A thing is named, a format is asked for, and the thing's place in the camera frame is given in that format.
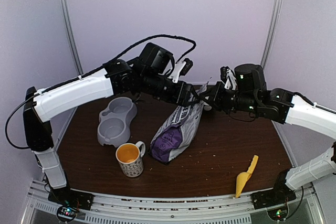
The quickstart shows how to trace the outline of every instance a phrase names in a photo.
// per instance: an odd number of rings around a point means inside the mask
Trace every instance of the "yellow spoon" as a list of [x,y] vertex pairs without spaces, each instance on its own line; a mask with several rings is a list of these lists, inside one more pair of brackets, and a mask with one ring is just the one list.
[[236,198],[238,198],[241,195],[246,182],[251,178],[252,173],[254,169],[256,168],[258,159],[259,157],[257,155],[254,155],[251,165],[248,168],[247,172],[239,173],[239,175],[237,176]]

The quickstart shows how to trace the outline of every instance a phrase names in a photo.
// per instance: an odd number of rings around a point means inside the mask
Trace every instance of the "purple and silver bag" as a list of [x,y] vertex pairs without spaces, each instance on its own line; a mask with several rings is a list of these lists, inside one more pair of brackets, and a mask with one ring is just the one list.
[[[203,85],[197,93],[205,90],[206,85]],[[168,164],[187,149],[196,135],[203,106],[203,101],[188,107],[178,106],[154,136],[150,146],[150,155]]]

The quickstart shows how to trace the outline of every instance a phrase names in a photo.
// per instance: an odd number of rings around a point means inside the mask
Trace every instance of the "white cup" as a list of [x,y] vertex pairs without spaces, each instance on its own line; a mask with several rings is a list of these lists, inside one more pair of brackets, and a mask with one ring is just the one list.
[[134,178],[143,172],[142,157],[145,151],[146,145],[141,141],[136,144],[125,143],[118,147],[115,156],[126,176]]

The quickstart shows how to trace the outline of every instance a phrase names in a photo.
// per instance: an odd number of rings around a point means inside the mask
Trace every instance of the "dark wood surface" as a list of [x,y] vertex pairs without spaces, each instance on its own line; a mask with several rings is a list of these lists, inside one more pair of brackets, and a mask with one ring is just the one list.
[[[142,95],[131,123],[130,142],[146,147],[175,106]],[[234,194],[236,177],[259,156],[244,191],[273,186],[280,171],[291,167],[270,120],[252,123],[231,119],[223,112],[203,111],[195,139],[180,156],[163,165],[145,155],[144,172],[137,178],[122,173],[113,146],[97,141],[99,112],[111,99],[82,105],[73,117],[58,154],[72,188],[134,197],[195,197]],[[233,116],[249,119],[246,113]]]

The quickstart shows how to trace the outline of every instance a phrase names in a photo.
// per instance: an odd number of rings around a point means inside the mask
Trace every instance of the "robotic arm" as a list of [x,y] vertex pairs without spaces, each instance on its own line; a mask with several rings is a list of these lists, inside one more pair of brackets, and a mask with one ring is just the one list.
[[[221,68],[222,82],[201,94],[201,99],[227,114],[245,111],[255,118],[264,117],[281,124],[300,125],[336,139],[336,111],[312,103],[298,92],[267,90],[260,65],[244,64]],[[252,194],[256,209],[294,200],[293,190],[336,172],[336,142],[326,152],[299,167],[281,172],[269,191]]]
[[[163,71],[171,61],[170,73]],[[188,106],[199,102],[191,84],[179,81],[192,67],[189,59],[174,63],[173,54],[148,43],[141,54],[125,62],[109,61],[92,72],[48,89],[29,88],[23,117],[28,147],[46,174],[49,199],[69,207],[89,209],[92,195],[72,191],[51,138],[50,119],[84,103],[125,92],[144,92],[158,100]]]

